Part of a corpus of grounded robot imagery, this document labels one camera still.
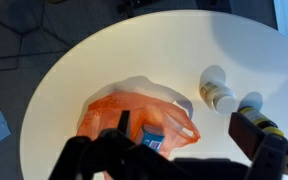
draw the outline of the white round table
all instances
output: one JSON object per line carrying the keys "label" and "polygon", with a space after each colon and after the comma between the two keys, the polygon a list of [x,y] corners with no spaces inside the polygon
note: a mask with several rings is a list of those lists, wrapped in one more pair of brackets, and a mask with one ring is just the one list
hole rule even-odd
{"label": "white round table", "polygon": [[85,39],[44,77],[25,114],[20,157],[24,179],[47,179],[76,134],[85,101],[107,84],[144,76],[193,104],[196,144],[174,157],[223,157],[249,164],[228,135],[229,115],[207,108],[198,88],[216,65],[238,101],[262,96],[261,112],[288,138],[288,39],[260,23],[208,11],[168,11],[132,18]]}

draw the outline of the pill bottle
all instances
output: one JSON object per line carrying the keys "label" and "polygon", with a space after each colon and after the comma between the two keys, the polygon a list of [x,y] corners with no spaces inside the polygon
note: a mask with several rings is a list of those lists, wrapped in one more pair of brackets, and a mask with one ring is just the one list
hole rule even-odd
{"label": "pill bottle", "polygon": [[260,128],[263,132],[275,133],[277,135],[284,137],[284,133],[280,129],[278,129],[278,126],[254,107],[250,106],[244,107],[241,108],[238,112],[243,114],[247,119],[249,119],[255,126]]}
{"label": "pill bottle", "polygon": [[207,106],[219,114],[231,114],[237,110],[235,93],[223,82],[216,80],[202,82],[200,95]]}

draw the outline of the orange plastic bag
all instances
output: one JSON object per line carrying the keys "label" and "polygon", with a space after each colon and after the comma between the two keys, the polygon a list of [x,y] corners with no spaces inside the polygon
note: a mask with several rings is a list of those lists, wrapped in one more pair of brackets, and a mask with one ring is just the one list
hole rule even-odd
{"label": "orange plastic bag", "polygon": [[159,153],[164,157],[169,157],[172,149],[195,143],[200,138],[197,128],[183,109],[132,92],[114,92],[90,104],[77,135],[86,135],[94,140],[103,129],[116,128],[122,110],[131,112],[132,141],[135,141],[143,124],[158,127],[163,132],[165,138]]}

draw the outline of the gray floor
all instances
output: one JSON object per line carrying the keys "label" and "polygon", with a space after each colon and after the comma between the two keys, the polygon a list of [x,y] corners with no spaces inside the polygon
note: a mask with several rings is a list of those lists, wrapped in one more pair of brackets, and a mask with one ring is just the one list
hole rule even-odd
{"label": "gray floor", "polygon": [[[89,35],[126,19],[116,12],[116,5],[121,1],[68,0],[62,4],[44,6],[43,0],[0,0],[0,57],[54,52],[21,57],[17,69],[0,72],[0,109],[12,132],[0,142],[0,179],[23,179],[19,160],[21,125],[26,107],[39,82],[65,50]],[[185,0],[185,3],[182,0],[162,0],[135,13],[142,15],[172,9],[197,9],[196,4],[196,0]],[[248,5],[235,3],[234,6],[236,14],[242,14],[242,6]],[[271,23],[265,15],[256,16],[253,11],[243,16],[267,25]],[[57,40],[54,35],[65,42]],[[16,61],[15,58],[9,58],[0,60],[0,63]]]}

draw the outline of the white bottle cap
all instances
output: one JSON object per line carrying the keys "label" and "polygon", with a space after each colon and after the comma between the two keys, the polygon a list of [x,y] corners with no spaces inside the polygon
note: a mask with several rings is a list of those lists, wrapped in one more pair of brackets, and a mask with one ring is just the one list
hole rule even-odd
{"label": "white bottle cap", "polygon": [[233,94],[219,94],[214,97],[213,105],[220,114],[230,114],[236,111],[238,103]]}

